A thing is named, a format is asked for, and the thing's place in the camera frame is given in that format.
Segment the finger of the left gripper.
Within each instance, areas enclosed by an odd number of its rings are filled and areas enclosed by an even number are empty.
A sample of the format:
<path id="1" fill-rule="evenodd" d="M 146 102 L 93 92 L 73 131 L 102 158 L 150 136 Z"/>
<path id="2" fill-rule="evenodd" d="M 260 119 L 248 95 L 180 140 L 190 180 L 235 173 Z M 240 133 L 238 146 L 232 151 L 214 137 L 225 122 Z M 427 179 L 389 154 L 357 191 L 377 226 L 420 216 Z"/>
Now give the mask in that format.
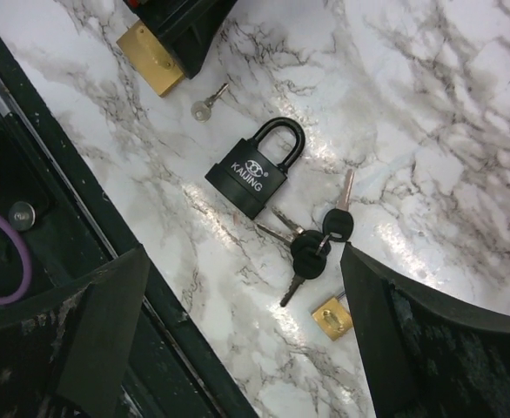
<path id="1" fill-rule="evenodd" d="M 198 75 L 212 41 L 236 0 L 125 0 L 152 32 L 185 77 Z"/>

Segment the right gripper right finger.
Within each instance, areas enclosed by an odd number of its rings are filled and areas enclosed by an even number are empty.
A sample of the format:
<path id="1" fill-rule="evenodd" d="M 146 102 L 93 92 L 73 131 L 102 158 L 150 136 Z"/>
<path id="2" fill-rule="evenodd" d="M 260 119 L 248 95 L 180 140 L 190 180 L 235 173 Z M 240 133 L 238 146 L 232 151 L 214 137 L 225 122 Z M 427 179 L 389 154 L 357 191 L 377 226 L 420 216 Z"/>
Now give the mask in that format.
<path id="1" fill-rule="evenodd" d="M 510 417 L 510 316 L 409 279 L 351 244 L 340 266 L 378 417 Z"/>

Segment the large brass padlock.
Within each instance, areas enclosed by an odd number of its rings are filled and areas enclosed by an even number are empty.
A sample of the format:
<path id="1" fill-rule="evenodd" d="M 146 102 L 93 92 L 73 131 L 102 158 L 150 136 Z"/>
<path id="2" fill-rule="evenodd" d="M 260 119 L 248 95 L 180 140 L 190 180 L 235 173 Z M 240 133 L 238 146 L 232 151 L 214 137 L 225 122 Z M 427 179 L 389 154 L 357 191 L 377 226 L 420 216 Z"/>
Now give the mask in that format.
<path id="1" fill-rule="evenodd" d="M 140 20 L 117 40 L 117 45 L 160 97 L 167 95 L 185 78 L 177 61 Z"/>

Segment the black padlock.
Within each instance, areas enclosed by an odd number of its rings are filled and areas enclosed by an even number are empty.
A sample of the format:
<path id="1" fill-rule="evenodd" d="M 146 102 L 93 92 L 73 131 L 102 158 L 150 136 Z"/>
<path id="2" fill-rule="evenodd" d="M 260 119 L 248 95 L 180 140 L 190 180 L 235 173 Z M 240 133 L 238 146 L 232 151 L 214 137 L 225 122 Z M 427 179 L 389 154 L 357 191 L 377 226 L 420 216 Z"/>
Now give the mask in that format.
<path id="1" fill-rule="evenodd" d="M 285 158 L 273 164 L 259 151 L 260 143 L 277 128 L 290 131 L 295 144 Z M 205 179 L 247 218 L 254 220 L 265 209 L 267 201 L 285 183 L 291 166 L 305 148 L 305 132 L 295 120 L 286 117 L 265 122 L 249 139 L 240 139 L 215 164 Z"/>

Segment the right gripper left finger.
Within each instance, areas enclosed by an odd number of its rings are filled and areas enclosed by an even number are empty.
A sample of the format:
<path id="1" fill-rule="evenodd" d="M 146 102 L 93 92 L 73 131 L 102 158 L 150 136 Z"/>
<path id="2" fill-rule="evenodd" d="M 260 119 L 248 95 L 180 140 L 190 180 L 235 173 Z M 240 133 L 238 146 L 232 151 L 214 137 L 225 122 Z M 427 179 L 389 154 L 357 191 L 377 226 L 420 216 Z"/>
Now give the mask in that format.
<path id="1" fill-rule="evenodd" d="M 138 246 L 0 308 L 0 417 L 112 417 L 150 259 Z"/>

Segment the black-headed keys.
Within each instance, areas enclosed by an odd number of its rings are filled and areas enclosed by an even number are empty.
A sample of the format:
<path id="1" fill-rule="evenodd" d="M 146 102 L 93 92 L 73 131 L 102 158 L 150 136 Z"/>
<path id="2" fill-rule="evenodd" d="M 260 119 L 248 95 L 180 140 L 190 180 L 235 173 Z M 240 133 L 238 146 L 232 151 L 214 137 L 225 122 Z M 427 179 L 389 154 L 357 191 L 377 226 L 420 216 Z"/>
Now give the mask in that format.
<path id="1" fill-rule="evenodd" d="M 322 221 L 320 230 L 305 229 L 288 219 L 283 212 L 273 208 L 273 214 L 290 230 L 290 234 L 273 231 L 257 222 L 256 227 L 273 238 L 282 241 L 292 255 L 293 277 L 291 284 L 279 302 L 286 307 L 298 288 L 308 280 L 317 279 L 324 271 L 332 242 L 347 242 L 354 229 L 354 219 L 349 210 L 349 200 L 355 171 L 349 169 L 336 206 L 330 209 Z"/>

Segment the small brass padlock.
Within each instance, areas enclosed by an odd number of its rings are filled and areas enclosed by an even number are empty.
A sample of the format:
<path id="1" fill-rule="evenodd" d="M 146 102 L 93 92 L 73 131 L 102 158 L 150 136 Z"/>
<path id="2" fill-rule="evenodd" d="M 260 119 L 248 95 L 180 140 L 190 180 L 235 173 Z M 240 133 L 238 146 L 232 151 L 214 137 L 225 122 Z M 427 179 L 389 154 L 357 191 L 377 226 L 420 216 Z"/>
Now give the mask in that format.
<path id="1" fill-rule="evenodd" d="M 331 341 L 338 340 L 353 329 L 345 292 L 321 303 L 312 311 L 312 318 Z"/>

